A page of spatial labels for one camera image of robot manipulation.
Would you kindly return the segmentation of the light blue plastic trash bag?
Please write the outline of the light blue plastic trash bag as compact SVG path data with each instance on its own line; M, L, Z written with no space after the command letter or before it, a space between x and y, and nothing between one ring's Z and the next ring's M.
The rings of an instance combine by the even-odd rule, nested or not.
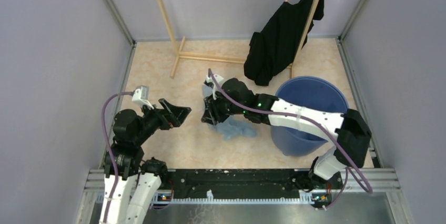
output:
M202 86L202 94L204 98L211 95L212 88L204 84ZM210 129L223 134L225 140L230 140L237 136L256 137L257 135L257 131L252 124L234 119L233 113L223 123L219 123L215 126L210 124L207 125Z

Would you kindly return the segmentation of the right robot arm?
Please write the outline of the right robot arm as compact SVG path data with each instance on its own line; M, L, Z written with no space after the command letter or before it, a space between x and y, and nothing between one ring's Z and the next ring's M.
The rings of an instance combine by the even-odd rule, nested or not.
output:
M346 169L365 192L373 192L360 171L372 132L357 110L335 113L299 106L277 96L254 94L238 79L224 80L213 73L206 76L204 84L212 91L204 98L203 123L218 125L230 116L243 115L255 124L286 127L330 141L334 146L314 160L309 183L323 188L335 173Z

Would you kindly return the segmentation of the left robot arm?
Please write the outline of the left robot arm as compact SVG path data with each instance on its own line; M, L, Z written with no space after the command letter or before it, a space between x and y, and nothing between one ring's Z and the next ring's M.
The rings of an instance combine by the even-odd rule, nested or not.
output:
M104 163L104 202L100 223L143 223L158 189L169 176L164 161L143 160L143 143L158 130L180 127L191 112L160 99L161 108L145 98L133 97L142 116L124 109L114 117L113 143L107 145Z

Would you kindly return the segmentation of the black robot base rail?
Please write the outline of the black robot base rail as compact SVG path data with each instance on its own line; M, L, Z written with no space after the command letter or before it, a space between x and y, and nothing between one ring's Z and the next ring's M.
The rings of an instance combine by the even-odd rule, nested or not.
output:
M324 180L307 169L176 169L162 181L160 190L172 192L174 199L298 199L342 187L340 173Z

